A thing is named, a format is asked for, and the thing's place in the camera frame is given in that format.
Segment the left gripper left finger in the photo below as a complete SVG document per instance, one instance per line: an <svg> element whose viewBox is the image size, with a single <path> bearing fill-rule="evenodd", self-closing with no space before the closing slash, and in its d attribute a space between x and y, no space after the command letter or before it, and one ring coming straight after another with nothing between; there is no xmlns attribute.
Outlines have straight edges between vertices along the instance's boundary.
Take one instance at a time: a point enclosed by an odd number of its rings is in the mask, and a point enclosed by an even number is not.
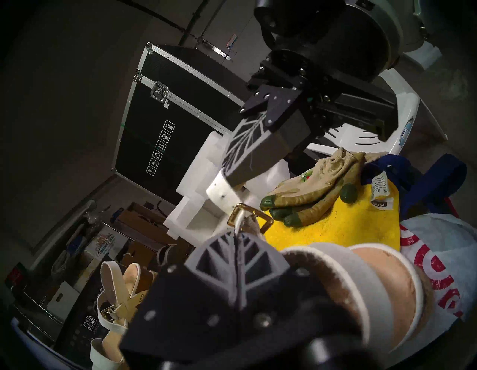
<svg viewBox="0 0 477 370"><path fill-rule="evenodd" d="M229 231L161 269L120 344L130 369L181 368L236 345L234 257Z"/></svg>

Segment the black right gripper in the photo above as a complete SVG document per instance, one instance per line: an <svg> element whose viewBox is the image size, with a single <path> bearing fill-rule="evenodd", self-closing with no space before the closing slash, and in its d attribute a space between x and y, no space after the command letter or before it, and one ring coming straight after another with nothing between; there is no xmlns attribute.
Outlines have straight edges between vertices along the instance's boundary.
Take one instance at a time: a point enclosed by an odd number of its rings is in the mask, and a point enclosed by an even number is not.
<svg viewBox="0 0 477 370"><path fill-rule="evenodd" d="M270 170L311 135L349 124L387 141L397 98L372 81L398 58L387 1L259 1L259 90L241 108L222 160L230 185Z"/></svg>

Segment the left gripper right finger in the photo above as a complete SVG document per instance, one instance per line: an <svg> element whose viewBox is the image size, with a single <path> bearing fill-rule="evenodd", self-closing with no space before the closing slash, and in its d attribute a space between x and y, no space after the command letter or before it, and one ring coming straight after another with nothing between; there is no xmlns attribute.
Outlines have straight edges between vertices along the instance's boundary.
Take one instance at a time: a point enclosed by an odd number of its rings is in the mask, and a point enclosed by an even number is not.
<svg viewBox="0 0 477 370"><path fill-rule="evenodd" d="M358 322L331 296L331 272L238 235L239 369L356 369Z"/></svg>

